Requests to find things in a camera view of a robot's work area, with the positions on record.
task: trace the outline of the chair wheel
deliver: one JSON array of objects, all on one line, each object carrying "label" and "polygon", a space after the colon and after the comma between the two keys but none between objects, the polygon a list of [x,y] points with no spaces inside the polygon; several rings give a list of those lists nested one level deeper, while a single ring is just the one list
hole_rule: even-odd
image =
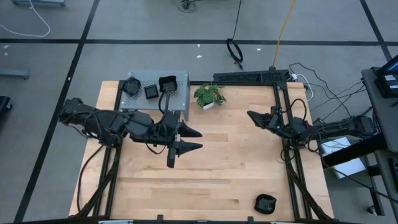
[{"label": "chair wheel", "polygon": [[373,205],[373,206],[370,206],[370,207],[367,209],[367,211],[368,211],[370,214],[377,215],[377,213],[376,213],[376,208],[374,207],[374,205]]},{"label": "chair wheel", "polygon": [[6,109],[7,110],[11,110],[12,109],[12,104],[8,103],[7,106],[6,106]]}]

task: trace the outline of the small plant pot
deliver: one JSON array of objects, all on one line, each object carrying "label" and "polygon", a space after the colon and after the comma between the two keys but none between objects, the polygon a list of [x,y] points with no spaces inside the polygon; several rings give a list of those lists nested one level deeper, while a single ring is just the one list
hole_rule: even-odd
[{"label": "small plant pot", "polygon": [[212,108],[213,106],[214,106],[214,102],[205,105],[205,106],[203,107],[203,109],[204,109],[204,110],[207,110],[207,109]]}]

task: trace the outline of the gray metal plate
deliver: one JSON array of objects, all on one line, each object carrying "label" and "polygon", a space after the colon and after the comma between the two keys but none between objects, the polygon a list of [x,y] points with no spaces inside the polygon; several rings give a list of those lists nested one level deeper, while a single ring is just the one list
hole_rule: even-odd
[{"label": "gray metal plate", "polygon": [[[141,88],[134,96],[129,96],[122,92],[121,110],[158,110],[160,98],[159,78],[169,75],[177,77],[177,91],[170,95],[169,110],[185,110],[185,102],[187,100],[188,71],[161,71],[161,70],[133,70],[129,72],[128,77],[134,77],[141,82]],[[144,87],[156,85],[159,97],[147,100],[145,97]],[[165,108],[166,97],[163,98],[161,107]]]}]

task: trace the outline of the wooden table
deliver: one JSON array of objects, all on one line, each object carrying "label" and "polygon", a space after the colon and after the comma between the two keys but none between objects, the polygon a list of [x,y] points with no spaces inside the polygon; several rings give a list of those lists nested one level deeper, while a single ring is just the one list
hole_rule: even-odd
[{"label": "wooden table", "polygon": [[[113,109],[118,82],[102,83],[96,107]],[[166,166],[167,152],[154,155],[144,144],[125,138],[119,165],[111,218],[151,219],[158,214],[165,220],[247,220],[293,221],[287,173],[280,159],[280,137],[254,126],[247,110],[269,113],[275,105],[269,86],[226,86],[223,106],[202,110],[196,105],[191,86],[190,120],[188,125],[203,134],[186,141],[203,144],[203,148],[182,155],[175,168]],[[288,83],[289,98],[305,100],[302,83]],[[280,101],[284,106],[283,94]],[[155,121],[160,112],[146,111]],[[303,105],[294,104],[294,116],[302,117]],[[89,140],[83,163],[98,148]],[[317,154],[301,151],[308,191],[326,214],[333,216],[322,164]],[[104,150],[87,166],[82,180],[81,205],[87,202],[98,186]],[[255,198],[269,194],[277,199],[271,215],[257,213]],[[104,212],[102,200],[101,212]],[[305,217],[301,194],[298,193],[300,216]],[[76,193],[70,214],[75,214]]]}]

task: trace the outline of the black square object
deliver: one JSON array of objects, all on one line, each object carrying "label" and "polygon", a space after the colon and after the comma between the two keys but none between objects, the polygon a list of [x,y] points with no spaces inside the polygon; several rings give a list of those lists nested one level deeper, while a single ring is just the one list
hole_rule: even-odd
[{"label": "black square object", "polygon": [[275,211],[276,198],[271,195],[260,194],[256,198],[254,209],[266,215],[272,214]]},{"label": "black square object", "polygon": [[156,85],[145,86],[145,97],[147,99],[157,98],[159,96]]},{"label": "black square object", "polygon": [[177,90],[177,77],[175,75],[159,78],[160,92]]}]

